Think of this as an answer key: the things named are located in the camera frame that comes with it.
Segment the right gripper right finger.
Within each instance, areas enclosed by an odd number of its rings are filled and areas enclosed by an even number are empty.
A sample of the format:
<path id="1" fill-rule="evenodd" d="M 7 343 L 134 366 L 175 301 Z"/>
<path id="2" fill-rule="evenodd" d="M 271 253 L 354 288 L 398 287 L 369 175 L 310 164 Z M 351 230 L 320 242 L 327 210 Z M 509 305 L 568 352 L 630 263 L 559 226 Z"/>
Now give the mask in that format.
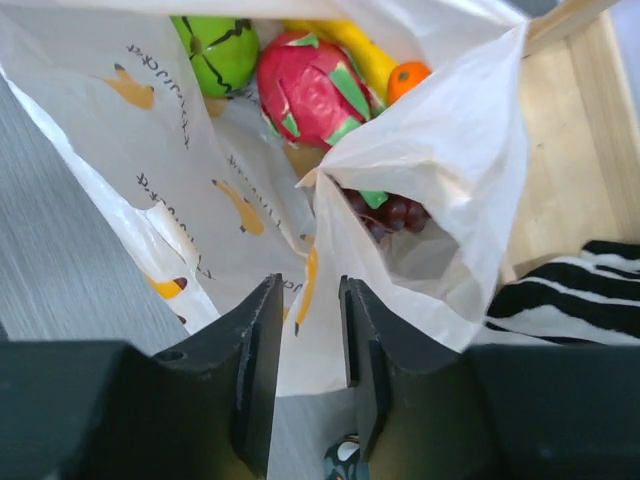
<path id="1" fill-rule="evenodd" d="M 456 353 L 361 280 L 339 287 L 347 383 L 374 479 L 635 479 L 639 351 Z"/>

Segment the banana print plastic bag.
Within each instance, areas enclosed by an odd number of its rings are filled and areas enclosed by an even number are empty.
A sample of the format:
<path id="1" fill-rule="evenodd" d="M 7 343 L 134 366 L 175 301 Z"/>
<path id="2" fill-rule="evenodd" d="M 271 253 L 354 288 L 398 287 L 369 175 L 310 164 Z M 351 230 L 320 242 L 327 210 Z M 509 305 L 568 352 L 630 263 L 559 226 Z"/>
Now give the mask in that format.
<path id="1" fill-rule="evenodd" d="M 298 180 L 255 100 L 206 106 L 174 14 L 342 17 L 433 72 Z M 502 1 L 5 1 L 1 73 L 138 267 L 186 280 L 188 332 L 282 275 L 277 391 L 318 394 L 346 385 L 342 276 L 454 352 L 480 330 L 526 179 L 527 27 Z M 431 218 L 377 243 L 342 188 Z"/>

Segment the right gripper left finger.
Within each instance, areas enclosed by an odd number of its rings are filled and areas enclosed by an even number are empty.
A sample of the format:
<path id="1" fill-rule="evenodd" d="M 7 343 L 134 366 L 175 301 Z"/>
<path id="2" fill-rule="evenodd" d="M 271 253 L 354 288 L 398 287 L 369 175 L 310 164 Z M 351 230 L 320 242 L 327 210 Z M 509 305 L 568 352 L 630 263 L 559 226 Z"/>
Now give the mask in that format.
<path id="1" fill-rule="evenodd" d="M 5 479 L 263 479 L 283 280 L 146 355 L 124 341 L 1 345 Z"/>

